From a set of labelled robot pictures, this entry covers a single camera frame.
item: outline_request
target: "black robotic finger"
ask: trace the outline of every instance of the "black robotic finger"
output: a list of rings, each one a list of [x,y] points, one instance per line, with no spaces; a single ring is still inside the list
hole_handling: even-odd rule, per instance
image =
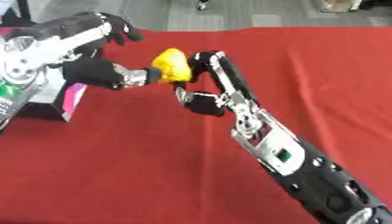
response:
[[[225,85],[227,83],[224,84],[219,77],[220,74],[225,74],[233,88],[240,90],[245,98],[259,105],[258,100],[250,90],[249,84],[245,81],[235,63],[224,52],[198,52],[188,59],[188,64],[192,69],[191,82],[197,82],[200,74],[208,71],[216,87],[218,87],[221,93],[225,93],[227,89]]]
[[[96,13],[82,12],[71,17],[58,18],[42,24],[18,27],[5,35],[4,38],[9,40],[15,37],[34,37],[36,40],[43,40],[52,36],[59,36],[66,39],[100,25],[102,25],[102,19]]]
[[[143,70],[147,72],[145,85],[158,82],[162,78],[162,71],[156,67],[145,67]]]
[[[224,109],[216,105],[216,95],[208,92],[194,92],[184,104],[192,112],[207,116],[223,116]]]
[[[130,22],[125,21],[123,18],[102,13],[106,20],[112,25],[111,38],[118,44],[123,45],[123,34],[135,42],[140,42],[144,39],[143,34]]]
[[[123,76],[117,73],[113,63],[103,59],[80,58],[63,64],[64,78],[69,82],[80,82],[87,85],[121,89]]]

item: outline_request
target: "green label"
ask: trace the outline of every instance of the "green label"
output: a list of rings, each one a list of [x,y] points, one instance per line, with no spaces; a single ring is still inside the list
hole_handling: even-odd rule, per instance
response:
[[[286,149],[281,149],[276,156],[284,163],[291,158],[291,154]]]
[[[5,80],[0,80],[0,97],[12,99],[20,95],[20,93],[19,87],[8,84]]]

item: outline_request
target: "screw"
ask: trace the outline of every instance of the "screw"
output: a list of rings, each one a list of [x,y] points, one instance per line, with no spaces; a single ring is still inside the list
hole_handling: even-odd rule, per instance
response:
[[[297,184],[290,185],[290,190],[292,190],[293,192],[299,191],[299,185]]]
[[[314,166],[320,167],[323,163],[324,163],[324,159],[322,159],[321,157],[317,157],[313,159]]]
[[[343,169],[337,164],[331,164],[331,169],[333,172],[341,172]]]

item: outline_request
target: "gray floor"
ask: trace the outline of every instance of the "gray floor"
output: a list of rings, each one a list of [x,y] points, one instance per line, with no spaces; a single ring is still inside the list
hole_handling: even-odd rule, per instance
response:
[[[155,31],[218,31],[259,26],[392,25],[392,8],[321,13],[313,0],[211,0],[205,11],[196,0],[52,0],[35,18],[42,22],[80,11],[105,11]]]

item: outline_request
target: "yellow object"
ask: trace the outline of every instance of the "yellow object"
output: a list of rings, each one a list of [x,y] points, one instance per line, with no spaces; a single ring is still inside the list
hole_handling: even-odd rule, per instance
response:
[[[190,81],[192,78],[186,55],[176,48],[161,53],[152,61],[152,66],[162,71],[161,82]]]

